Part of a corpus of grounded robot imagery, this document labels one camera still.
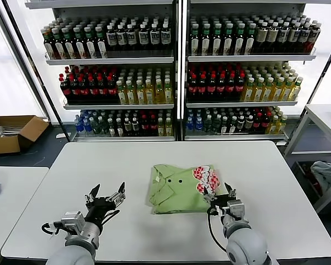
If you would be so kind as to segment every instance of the bottle label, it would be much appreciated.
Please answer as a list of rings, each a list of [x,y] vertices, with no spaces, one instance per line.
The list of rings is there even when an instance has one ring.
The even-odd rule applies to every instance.
[[[272,98],[272,101],[278,101],[278,98],[280,97],[281,91],[282,91],[282,89],[277,89],[275,91],[275,94],[274,94],[274,96]]]
[[[254,38],[247,39],[247,44],[245,45],[244,55],[249,55],[252,51],[254,43]]]
[[[282,96],[282,100],[281,101],[287,101],[290,93],[291,93],[291,90],[290,89],[286,89],[284,91],[284,93],[283,93],[283,96]]]
[[[66,50],[71,59],[76,59],[75,52],[73,51],[73,47],[71,43],[65,43]]]
[[[192,39],[191,40],[191,56],[197,55],[197,48],[199,47],[199,40],[198,39]]]
[[[147,97],[147,104],[148,105],[153,104],[153,95],[152,95],[152,92],[147,92],[146,93],[146,97]]]
[[[232,39],[226,39],[223,45],[223,55],[229,55],[231,49]]]
[[[241,50],[242,50],[242,45],[243,45],[243,39],[237,39],[236,41],[236,47],[234,48],[234,55],[240,55]]]
[[[117,32],[116,36],[118,37],[119,45],[126,45],[126,33],[125,32]]]
[[[220,43],[221,39],[215,39],[213,41],[212,55],[218,55],[218,52],[220,51]]]
[[[266,40],[267,29],[258,29],[258,33],[256,35],[256,41],[259,43],[263,43]]]
[[[225,87],[216,87],[217,92],[223,92],[225,90]]]
[[[99,47],[101,57],[102,58],[108,58],[107,55],[106,55],[106,48],[105,48],[104,41],[99,41],[98,42],[98,47]]]
[[[162,127],[158,127],[158,136],[164,136],[164,129]]]
[[[252,89],[248,89],[247,92],[245,93],[245,98],[244,98],[244,102],[249,102],[250,98],[252,96],[253,90]]]
[[[109,128],[109,132],[111,137],[115,136],[115,130],[113,128]]]
[[[118,134],[120,137],[124,136],[124,132],[123,132],[122,128],[118,128]]]
[[[150,40],[148,39],[148,32],[138,32],[138,37],[140,38],[140,44],[147,45]]]
[[[168,127],[167,127],[167,128],[165,129],[165,131],[166,131],[165,133],[167,134],[167,136],[171,136],[171,135],[172,135],[172,128],[168,128]]]
[[[151,31],[151,43],[159,44],[161,42],[161,38],[159,36],[159,31]]]
[[[164,91],[165,103],[170,104],[172,102],[172,91]]]
[[[209,44],[210,44],[210,40],[209,39],[202,40],[202,50],[201,50],[201,55],[202,56],[206,56],[207,55],[207,52],[209,50]]]
[[[310,34],[310,30],[309,30],[309,29],[308,29],[308,30],[306,30],[306,29],[302,29],[302,30],[300,31],[300,35],[299,35],[298,41],[299,41],[300,43],[305,43],[305,42],[307,42],[308,37],[309,37],[309,34]]]
[[[81,59],[86,59],[86,53],[84,51],[83,44],[78,41],[76,42],[76,46]]]
[[[284,43],[287,41],[287,37],[288,37],[288,32],[289,30],[285,30],[285,29],[280,29],[278,31],[278,35],[277,35],[277,42],[279,43]]]
[[[262,89],[258,89],[255,92],[255,97],[254,97],[254,102],[259,102],[260,101],[260,97],[261,97],[261,93],[263,92]]]
[[[125,94],[123,92],[118,93],[119,99],[120,99],[120,104],[125,105],[126,104],[126,99],[125,99]]]
[[[126,33],[127,35],[127,43],[129,45],[135,45],[137,44],[137,39],[136,39],[136,32],[128,32]]]
[[[66,59],[64,48],[62,47],[62,44],[56,43],[55,47],[56,47],[57,51],[59,52],[61,59]]]
[[[265,90],[262,101],[269,101],[270,93],[271,93],[271,90],[269,90],[269,89]]]
[[[49,55],[49,58],[54,59],[54,51],[53,51],[53,48],[51,47],[51,45],[49,43],[45,43],[44,47]]]
[[[127,93],[127,98],[129,99],[129,104],[134,105],[135,99],[134,99],[134,94],[132,92]]]
[[[216,89],[215,86],[207,86],[207,92],[214,92]]]
[[[87,42],[87,48],[90,54],[91,58],[97,58],[96,54],[95,54],[95,49],[94,49],[94,44],[91,41]]]
[[[138,98],[138,103],[140,105],[145,104],[145,101],[144,101],[144,98],[143,98],[143,91],[137,92],[137,98]]]
[[[170,44],[170,31],[161,31],[162,44]]]

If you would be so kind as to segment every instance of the black cable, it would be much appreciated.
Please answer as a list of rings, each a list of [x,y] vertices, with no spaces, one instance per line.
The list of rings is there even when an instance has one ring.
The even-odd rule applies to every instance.
[[[217,239],[215,238],[215,235],[212,232],[211,219],[210,219],[209,214],[207,214],[207,222],[209,223],[209,229],[210,229],[210,234],[212,236],[212,239],[217,244],[217,246],[220,247],[221,250],[223,250],[225,253],[227,253],[227,250],[224,247],[221,246],[221,244],[217,241]]]

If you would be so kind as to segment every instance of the yellow bottle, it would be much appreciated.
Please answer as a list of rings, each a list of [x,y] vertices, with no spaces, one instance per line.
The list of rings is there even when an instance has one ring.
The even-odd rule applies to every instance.
[[[156,80],[156,89],[155,91],[155,101],[156,104],[164,104],[164,90],[163,90],[163,86],[162,86],[162,80],[157,79]]]
[[[263,84],[264,84],[264,79],[262,77],[259,77],[257,80],[257,85],[253,89],[251,101],[252,102],[259,102],[261,98],[261,94],[263,92]]]
[[[242,96],[241,96],[241,101],[243,102],[249,102],[250,98],[253,93],[253,88],[254,88],[254,78],[250,77],[248,79],[248,84],[244,86]]]
[[[278,99],[280,98],[281,93],[282,93],[282,87],[283,87],[284,80],[285,79],[283,77],[278,78],[276,87],[274,89],[272,89],[272,91],[271,91],[270,101],[278,101]]]
[[[291,94],[292,91],[292,86],[293,86],[293,77],[288,77],[288,79],[286,80],[286,84],[283,87],[281,96],[278,99],[279,101],[288,101],[289,95]]]
[[[289,101],[295,101],[297,99],[297,96],[300,92],[300,89],[301,89],[301,84],[302,84],[302,81],[303,81],[303,77],[298,77],[297,78],[297,81],[295,83],[295,86],[293,87],[292,91],[291,91],[291,94],[289,95],[289,98],[288,100]]]
[[[265,86],[265,88],[264,88],[264,90],[261,94],[261,100],[260,101],[269,101],[271,91],[272,91],[272,89],[274,89],[273,83],[274,83],[274,79],[272,77],[267,78],[266,86]]]
[[[148,105],[154,104],[154,89],[150,79],[146,79],[146,98]]]

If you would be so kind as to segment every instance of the white table leg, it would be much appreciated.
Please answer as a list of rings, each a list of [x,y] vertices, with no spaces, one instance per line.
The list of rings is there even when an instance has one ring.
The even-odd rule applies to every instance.
[[[299,139],[301,138],[304,128],[306,126],[308,126],[310,122],[310,118],[309,118],[309,114],[306,113],[302,119],[302,121],[299,123],[299,126],[297,128],[297,130],[293,133],[293,137],[292,139],[289,141],[289,144],[286,148],[286,150],[283,153],[283,156],[286,158],[288,157],[294,150],[294,148],[296,147]]]

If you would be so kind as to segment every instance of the shelf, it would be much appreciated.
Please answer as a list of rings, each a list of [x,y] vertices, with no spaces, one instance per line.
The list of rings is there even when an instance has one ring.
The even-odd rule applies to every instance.
[[[172,63],[174,57],[46,60],[48,65],[127,65],[133,63]]]
[[[331,0],[191,0],[191,4],[271,3],[271,4],[331,4]]]
[[[270,141],[287,141],[285,134],[279,135],[256,135],[256,134],[228,134],[228,135],[194,135],[185,136],[185,141],[238,141],[238,140],[270,140]]]
[[[132,6],[145,4],[172,4],[172,0],[46,0],[30,1],[25,5],[29,9],[65,8],[65,7],[101,7],[101,6]]]
[[[164,142],[175,141],[174,136],[149,137],[75,137],[75,142]]]
[[[265,102],[221,102],[221,103],[187,103],[187,108],[229,108],[229,107],[270,107],[293,106],[297,101],[265,101]]]
[[[69,105],[64,109],[173,109],[174,104],[154,104],[154,105]]]

